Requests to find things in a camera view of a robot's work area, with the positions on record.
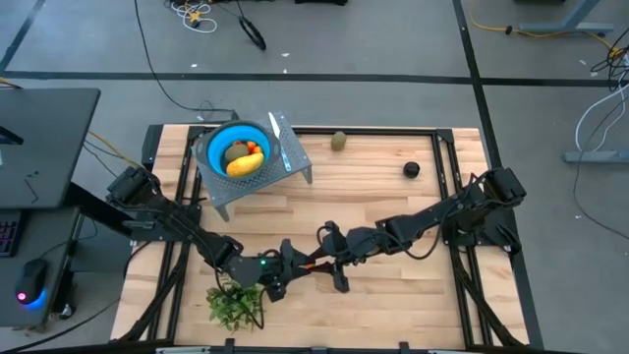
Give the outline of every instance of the black ball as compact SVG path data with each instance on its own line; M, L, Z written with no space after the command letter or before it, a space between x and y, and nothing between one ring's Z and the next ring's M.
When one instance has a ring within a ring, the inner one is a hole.
M406 162L404 165L404 175L408 178L415 178L420 174L420 165L417 162Z

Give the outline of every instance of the blue light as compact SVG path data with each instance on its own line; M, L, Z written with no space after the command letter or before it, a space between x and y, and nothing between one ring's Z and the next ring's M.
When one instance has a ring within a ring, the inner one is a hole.
M39 310L44 306L45 303L46 303L46 289L44 288L43 290L41 290L41 294L39 294L39 297L37 298L37 300L31 302L28 305L22 305L22 306L27 310Z

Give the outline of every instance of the blue bowl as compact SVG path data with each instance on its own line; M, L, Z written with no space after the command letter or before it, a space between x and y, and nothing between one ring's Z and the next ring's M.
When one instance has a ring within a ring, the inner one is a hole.
M225 172L227 161L225 151L234 142L254 142L264 154L262 166L255 172L243 177L229 177ZM248 180L257 176L264 166L279 156L279 141L270 135L261 125L251 121L232 121L214 129L208 136L201 139L202 147L197 153L201 163L206 164L214 173L234 180Z

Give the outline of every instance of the perforated metal platform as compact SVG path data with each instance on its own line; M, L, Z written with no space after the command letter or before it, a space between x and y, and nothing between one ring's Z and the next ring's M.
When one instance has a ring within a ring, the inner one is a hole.
M291 165L290 172L286 171L280 156L274 162L264 166L258 176L250 180L234 180L214 172L197 157L197 166L199 167L202 181L209 192L212 205L225 221L229 221L229 214L226 209L229 203L294 173L302 172L309 184L313 182L312 163L295 132L293 132L291 125L282 112L274 112L273 115L280 128L279 142L286 151L286 156ZM267 117L253 121L260 124L269 134L273 135L273 129ZM201 141L202 139L193 147L195 156L207 152L206 144L203 144Z

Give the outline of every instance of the floor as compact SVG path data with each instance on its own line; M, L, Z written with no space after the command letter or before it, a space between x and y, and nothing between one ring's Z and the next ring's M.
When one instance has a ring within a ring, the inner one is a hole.
M477 0L474 4L477 21L502 27L558 20L575 2ZM494 145L494 134L503 165L516 171L529 193L516 209L516 218L544 347L623 352L629 326L625 316L629 242L581 214L572 197L576 170L561 161L561 154L574 148L578 119L607 95L600 84L603 75L592 77L589 72L606 49L580 34L535 39L469 27L486 84L490 126L487 119L481 120L471 85L456 3L354 0L337 7L295 5L290 0L243 1L248 18L268 43L268 49L260 52L236 20L219 8L210 14L218 30L199 34L184 29L181 19L161 1L139 0L153 66L166 74L164 86L183 104L198 107L211 99L217 107L237 109L243 118L281 110L294 124L476 127L489 137L488 147ZM199 121L197 112L168 101L147 74L131 1L112 6L98 0L2 0L0 50L11 45L37 4L42 4L41 10L4 76L26 88L101 89L91 129L133 158L141 157L149 124ZM462 4L469 23L473 2ZM236 11L233 3L225 7ZM628 2L607 0L588 20L615 23L616 32L608 37L614 41L627 26L628 13ZM592 124L584 128L591 132L604 112L604 107L595 112ZM629 148L622 142L628 133L629 122L620 121L606 146ZM108 156L102 158L116 171L125 167ZM623 197L629 192L623 183L626 176L623 166L584 166L579 182L585 208L622 230L627 229L621 220L629 208ZM88 154L81 156L74 180L101 198L111 182ZM83 289L78 296L83 300L77 314L53 324L46 334L25 337L3 328L0 349L62 330L116 299L129 243L102 226L99 230L99 237L82 246L87 256L75 265L83 272L78 279ZM47 345L105 342L114 310L78 329L76 335Z

